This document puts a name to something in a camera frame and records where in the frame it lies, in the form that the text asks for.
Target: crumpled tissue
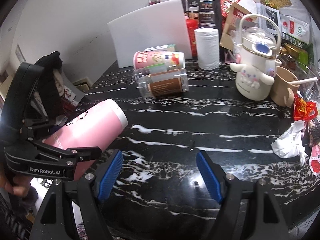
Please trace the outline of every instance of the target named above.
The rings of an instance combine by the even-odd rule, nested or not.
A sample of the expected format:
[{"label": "crumpled tissue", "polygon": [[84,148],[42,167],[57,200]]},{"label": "crumpled tissue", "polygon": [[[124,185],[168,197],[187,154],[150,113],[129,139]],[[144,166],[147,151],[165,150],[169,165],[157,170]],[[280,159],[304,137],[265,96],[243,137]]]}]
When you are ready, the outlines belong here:
[{"label": "crumpled tissue", "polygon": [[302,120],[292,123],[283,135],[271,143],[273,152],[280,158],[292,158],[299,155],[300,163],[304,165],[307,157],[301,141],[301,134],[304,128],[304,121]]}]

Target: red lid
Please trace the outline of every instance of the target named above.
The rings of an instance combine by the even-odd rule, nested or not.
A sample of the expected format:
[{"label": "red lid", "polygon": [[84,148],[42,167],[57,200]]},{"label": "red lid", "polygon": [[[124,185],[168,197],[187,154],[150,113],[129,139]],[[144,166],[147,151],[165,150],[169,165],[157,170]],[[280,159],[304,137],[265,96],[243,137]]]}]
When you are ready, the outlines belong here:
[{"label": "red lid", "polygon": [[188,28],[196,28],[198,27],[198,22],[196,20],[186,20]]}]

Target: human hand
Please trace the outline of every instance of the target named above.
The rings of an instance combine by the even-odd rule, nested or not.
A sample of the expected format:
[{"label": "human hand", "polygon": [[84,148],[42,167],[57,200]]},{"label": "human hand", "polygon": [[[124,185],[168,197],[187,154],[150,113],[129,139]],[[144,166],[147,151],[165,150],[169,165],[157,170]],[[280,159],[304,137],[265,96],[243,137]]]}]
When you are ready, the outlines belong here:
[{"label": "human hand", "polygon": [[31,187],[31,184],[30,184],[31,180],[32,180],[32,177],[18,174],[13,178],[13,182],[16,185],[12,186],[4,174],[4,168],[2,163],[0,163],[0,188],[4,188],[10,194],[20,196],[20,197],[27,196],[29,189]]}]

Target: kettle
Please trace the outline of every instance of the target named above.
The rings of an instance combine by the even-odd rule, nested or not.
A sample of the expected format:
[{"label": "kettle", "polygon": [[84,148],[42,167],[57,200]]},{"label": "kettle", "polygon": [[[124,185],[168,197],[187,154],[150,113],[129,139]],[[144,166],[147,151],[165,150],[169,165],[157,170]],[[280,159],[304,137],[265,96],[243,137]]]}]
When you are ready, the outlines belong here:
[{"label": "kettle", "polygon": [[[273,35],[261,28],[248,28],[244,34],[242,26],[247,18],[260,17],[275,27],[278,41]],[[237,46],[240,53],[237,63],[230,63],[230,68],[236,74],[236,87],[248,99],[260,101],[269,95],[276,76],[276,66],[281,61],[276,58],[281,46],[281,32],[278,26],[268,17],[260,14],[247,14],[240,21],[240,40]]]}]

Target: red canister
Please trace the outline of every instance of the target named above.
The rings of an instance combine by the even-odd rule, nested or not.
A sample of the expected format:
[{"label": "red canister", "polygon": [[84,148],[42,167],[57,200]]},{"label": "red canister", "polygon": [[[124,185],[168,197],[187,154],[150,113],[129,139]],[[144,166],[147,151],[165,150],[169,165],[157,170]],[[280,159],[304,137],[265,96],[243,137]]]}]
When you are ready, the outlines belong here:
[{"label": "red canister", "polygon": [[186,24],[189,33],[190,45],[192,56],[197,56],[197,47],[196,47],[196,38],[195,38],[195,30],[198,29],[198,22],[196,20],[186,19]]}]

